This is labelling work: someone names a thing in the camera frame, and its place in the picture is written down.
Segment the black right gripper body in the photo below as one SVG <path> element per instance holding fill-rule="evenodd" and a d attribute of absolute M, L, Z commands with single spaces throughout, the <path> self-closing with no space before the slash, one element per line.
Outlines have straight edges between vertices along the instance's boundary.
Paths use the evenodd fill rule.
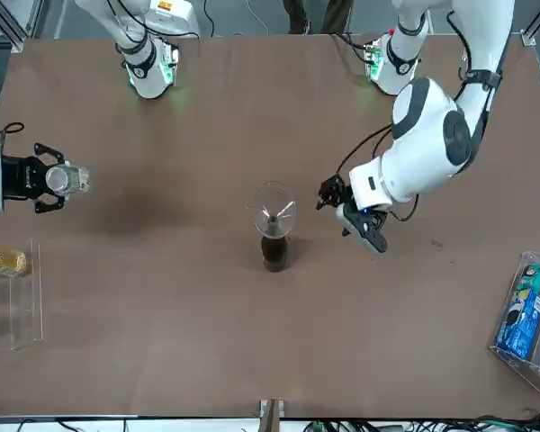
<path fill-rule="evenodd" d="M 36 200 L 48 191 L 45 180 L 48 167 L 35 156 L 3 155 L 1 168 L 5 200 Z"/>

